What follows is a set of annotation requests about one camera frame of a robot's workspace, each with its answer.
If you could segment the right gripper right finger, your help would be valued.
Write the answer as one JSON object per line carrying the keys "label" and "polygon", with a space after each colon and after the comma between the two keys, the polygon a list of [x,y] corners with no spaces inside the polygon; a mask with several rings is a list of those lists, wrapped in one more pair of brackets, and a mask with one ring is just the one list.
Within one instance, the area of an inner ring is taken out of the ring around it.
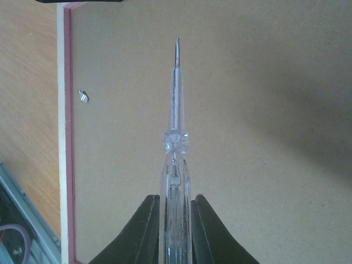
{"label": "right gripper right finger", "polygon": [[191,202],[193,263],[258,263],[231,235],[204,195]]}

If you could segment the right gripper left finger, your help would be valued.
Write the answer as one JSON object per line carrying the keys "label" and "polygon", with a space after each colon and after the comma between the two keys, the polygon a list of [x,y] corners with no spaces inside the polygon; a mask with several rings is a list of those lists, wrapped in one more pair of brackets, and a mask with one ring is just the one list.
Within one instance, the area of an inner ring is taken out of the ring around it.
{"label": "right gripper left finger", "polygon": [[91,263],[158,263],[160,196],[148,195],[131,219]]}

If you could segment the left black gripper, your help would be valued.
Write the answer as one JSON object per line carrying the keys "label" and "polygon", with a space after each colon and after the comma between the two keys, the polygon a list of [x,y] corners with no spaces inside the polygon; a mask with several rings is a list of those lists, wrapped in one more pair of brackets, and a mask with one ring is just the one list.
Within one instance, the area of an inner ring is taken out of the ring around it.
{"label": "left black gripper", "polygon": [[124,0],[36,0],[40,3],[78,3],[78,2],[123,2]]}

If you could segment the clear plastic screwdriver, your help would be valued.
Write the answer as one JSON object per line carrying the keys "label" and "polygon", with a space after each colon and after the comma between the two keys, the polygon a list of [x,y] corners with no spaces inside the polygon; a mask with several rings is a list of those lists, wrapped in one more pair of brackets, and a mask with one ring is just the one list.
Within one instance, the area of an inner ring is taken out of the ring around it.
{"label": "clear plastic screwdriver", "polygon": [[168,129],[163,133],[166,160],[161,175],[159,263],[192,263],[190,174],[186,162],[189,135],[184,125],[180,38],[175,41],[170,79]]}

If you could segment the pink photo frame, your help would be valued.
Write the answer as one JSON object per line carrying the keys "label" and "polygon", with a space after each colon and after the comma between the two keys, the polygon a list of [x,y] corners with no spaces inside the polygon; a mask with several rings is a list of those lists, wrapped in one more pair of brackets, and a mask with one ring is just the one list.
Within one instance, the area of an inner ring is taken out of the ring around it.
{"label": "pink photo frame", "polygon": [[351,1],[82,3],[70,22],[77,261],[161,190],[178,37],[192,196],[260,263],[351,263]]}

